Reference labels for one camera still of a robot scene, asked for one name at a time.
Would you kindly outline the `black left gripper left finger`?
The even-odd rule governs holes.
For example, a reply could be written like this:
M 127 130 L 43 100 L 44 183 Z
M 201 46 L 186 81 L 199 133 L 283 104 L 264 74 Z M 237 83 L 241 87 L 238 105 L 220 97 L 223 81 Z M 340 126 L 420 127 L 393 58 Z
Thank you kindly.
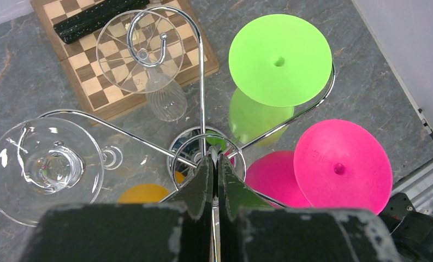
M 155 204 L 70 204 L 43 215 L 22 261 L 209 261 L 214 164 Z

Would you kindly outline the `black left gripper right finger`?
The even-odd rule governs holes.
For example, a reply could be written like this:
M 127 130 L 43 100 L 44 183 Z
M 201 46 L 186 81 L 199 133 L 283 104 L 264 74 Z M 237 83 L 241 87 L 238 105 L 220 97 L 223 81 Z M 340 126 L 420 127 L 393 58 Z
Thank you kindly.
M 367 210 L 275 209 L 217 162 L 222 261 L 400 261 L 383 221 Z

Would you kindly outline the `orange plastic wine glass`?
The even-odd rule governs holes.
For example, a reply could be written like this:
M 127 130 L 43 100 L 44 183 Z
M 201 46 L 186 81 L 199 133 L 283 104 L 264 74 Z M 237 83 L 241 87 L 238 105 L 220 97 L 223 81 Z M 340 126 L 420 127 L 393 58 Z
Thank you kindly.
M 117 200 L 119 204 L 158 203 L 176 192 L 175 183 L 184 181 L 176 172 L 174 176 L 157 172 L 133 172 L 118 176 Z

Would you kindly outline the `chrome wine glass rack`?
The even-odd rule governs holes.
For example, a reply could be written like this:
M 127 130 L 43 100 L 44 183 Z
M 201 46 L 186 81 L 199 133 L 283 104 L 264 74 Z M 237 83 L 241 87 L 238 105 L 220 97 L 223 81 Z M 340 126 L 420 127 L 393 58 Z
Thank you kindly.
M 73 114 L 73 115 L 78 115 L 78 116 L 82 116 L 84 118 L 88 118 L 89 120 L 94 120 L 95 122 L 108 127 L 112 130 L 115 130 L 123 135 L 129 136 L 130 138 L 160 152 L 165 154 L 168 158 L 171 159 L 171 166 L 169 166 L 167 164 L 167 170 L 170 171 L 170 176 L 174 176 L 174 169 L 175 169 L 175 164 L 176 162 L 181 162 L 184 163 L 188 166 L 190 166 L 191 168 L 195 168 L 198 169 L 201 164 L 200 162 L 198 163 L 198 165 L 191 163 L 190 161 L 187 161 L 184 158 L 180 158 L 180 154 L 181 151 L 192 141 L 194 140 L 198 140 L 199 141 L 199 146 L 200 146 L 200 150 L 201 150 L 201 159 L 200 161 L 203 161 L 204 158 L 207 156 L 207 150 L 206 150 L 206 138 L 209 137 L 214 137 L 214 138 L 218 138 L 218 139 L 222 139 L 227 141 L 227 143 L 231 144 L 232 147 L 234 148 L 235 152 L 233 152 L 233 154 L 230 155 L 224 155 L 225 153 L 221 153 L 222 157 L 228 157 L 229 159 L 235 157 L 236 155 L 239 155 L 239 157 L 241 158 L 242 161 L 242 168 L 243 168 L 243 176 L 242 176 L 242 180 L 245 181 L 246 178 L 246 162 L 244 159 L 244 155 L 242 153 L 243 150 L 253 146 L 254 144 L 268 138 L 269 136 L 272 136 L 274 133 L 280 131 L 281 129 L 287 127 L 288 125 L 292 124 L 293 122 L 295 122 L 296 120 L 300 119 L 301 117 L 303 117 L 304 115 L 308 114 L 309 112 L 311 112 L 312 110 L 314 110 L 315 108 L 317 108 L 319 105 L 321 105 L 329 96 L 329 94 L 331 93 L 333 87 L 334 87 L 334 82 L 335 82 L 335 68 L 334 68 L 334 63 L 333 61 L 331 62 L 331 69 L 330 69 L 330 74 L 329 74 L 329 78 L 327 81 L 327 84 L 322 88 L 322 90 L 326 90 L 326 93 L 318 98 L 314 104 L 312 104 L 310 107 L 308 107 L 307 109 L 305 109 L 304 111 L 298 113 L 297 115 L 292 116 L 291 118 L 281 122 L 280 124 L 274 126 L 273 128 L 269 129 L 268 131 L 266 131 L 265 133 L 261 134 L 260 136 L 256 137 L 255 139 L 253 139 L 252 141 L 250 141 L 249 143 L 247 143 L 246 145 L 244 145 L 243 147 L 239 148 L 238 146 L 236 146 L 235 143 L 233 143 L 231 140 L 229 140 L 226 136 L 223 135 L 219 135 L 219 134 L 208 134 L 206 133 L 206 111 L 205 111 L 205 72 L 204 72 L 204 45 L 203 45 L 203 38 L 201 36 L 201 32 L 199 30 L 198 25 L 196 24 L 196 22 L 183 10 L 178 9 L 178 8 L 174 8 L 171 6 L 167 6 L 167 5 L 158 5 L 155 7 L 150 7 L 150 8 L 146 8 L 144 10 L 133 10 L 133 11 L 128 11 L 125 13 L 131 13 L 131 12 L 136 12 L 137 14 L 133 17 L 130 26 L 128 27 L 128 31 L 127 31 L 127 47 L 128 47 L 128 51 L 131 53 L 131 56 L 133 57 L 133 59 L 143 65 L 146 68 L 155 68 L 158 67 L 161 63 L 163 63 L 163 59 L 165 56 L 165 50 L 167 49 L 166 47 L 166 42 L 167 42 L 167 35 L 165 33 L 163 33 L 161 35 L 161 57 L 154 63 L 149 63 L 146 61 L 142 61 L 141 57 L 138 55 L 139 52 L 135 52 L 134 51 L 134 47 L 133 47 L 133 43 L 132 43 L 132 37 L 133 37 L 133 29 L 135 27 L 135 25 L 137 23 L 139 23 L 139 21 L 141 19 L 144 18 L 144 16 L 148 15 L 148 14 L 153 14 L 153 15 L 157 15 L 160 16 L 159 14 L 157 14 L 155 11 L 158 10 L 163 10 L 163 11 L 168 11 L 174 14 L 177 14 L 179 16 L 181 16 L 184 20 L 186 20 L 190 25 L 191 28 L 194 32 L 194 36 L 197 40 L 197 44 L 198 44 L 198 55 L 199 55 L 199 98 L 200 98 L 200 125 L 199 125 L 199 130 L 200 130 L 200 134 L 196 135 L 194 137 L 192 137 L 191 139 L 187 140 L 184 144 L 182 144 L 182 146 L 175 152 L 172 151 L 168 151 L 166 149 L 163 149 L 161 147 L 159 147 L 158 145 L 153 144 L 152 142 L 149 142 L 143 138 L 140 138 L 138 136 L 135 136 L 127 131 L 124 131 L 121 128 L 118 128 L 112 124 L 110 124 L 109 122 L 106 122 L 105 120 L 101 120 L 99 117 L 93 116 L 89 113 L 80 111 L 80 110 L 75 110 L 75 109 L 58 109 L 58 110 L 52 110 L 52 111 L 48 111 L 45 112 L 44 114 L 38 116 L 38 118 L 43 118 L 43 117 L 51 117 L 53 115 L 56 114 Z M 220 237 L 218 237 L 217 235 L 219 234 L 219 229 L 217 228 L 217 223 L 215 220 L 215 210 L 218 210 L 218 203 L 216 202 L 216 206 L 213 206 L 214 199 L 216 199 L 216 201 L 218 201 L 217 196 L 215 198 L 215 194 L 213 194 L 213 186 L 212 184 L 210 184 L 210 182 L 213 183 L 214 179 L 213 177 L 210 177 L 209 182 L 207 182 L 207 184 L 205 184 L 206 187 L 205 189 L 210 189 L 210 202 L 205 202 L 203 201 L 203 204 L 211 204 L 212 207 L 210 208 L 211 210 L 211 237 L 210 237 L 210 241 L 211 243 L 208 244 L 207 246 L 210 248 L 209 250 L 209 257 L 208 257 L 208 261 L 221 261 L 221 251 L 220 251 L 220 247 L 221 247 L 221 239 Z M 176 188 L 176 192 L 171 193 L 170 196 L 166 197 L 164 200 L 160 201 L 160 202 L 165 202 L 166 200 L 169 200 L 171 197 L 175 197 L 177 196 L 177 193 L 181 193 L 182 189 L 185 189 L 185 187 L 187 185 L 189 185 L 189 183 L 191 183 L 192 181 L 188 181 L 188 183 L 184 183 L 182 184 L 182 187 L 180 187 L 179 184 L 175 183 L 175 188 Z

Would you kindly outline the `pink plastic wine glass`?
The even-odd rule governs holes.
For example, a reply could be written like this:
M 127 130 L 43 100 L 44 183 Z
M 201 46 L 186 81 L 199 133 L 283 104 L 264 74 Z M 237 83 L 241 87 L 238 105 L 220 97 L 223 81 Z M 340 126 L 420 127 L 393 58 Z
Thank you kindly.
M 275 151 L 246 173 L 253 190 L 294 208 L 358 208 L 380 213 L 393 186 L 390 160 L 363 127 L 331 119 L 312 125 L 295 150 Z

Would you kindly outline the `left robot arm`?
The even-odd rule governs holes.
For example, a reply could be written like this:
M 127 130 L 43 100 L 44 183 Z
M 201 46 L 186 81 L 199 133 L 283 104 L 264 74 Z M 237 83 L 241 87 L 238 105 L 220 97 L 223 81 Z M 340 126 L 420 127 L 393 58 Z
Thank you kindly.
M 276 209 L 227 157 L 157 204 L 61 205 L 21 261 L 433 261 L 433 218 L 357 209 Z

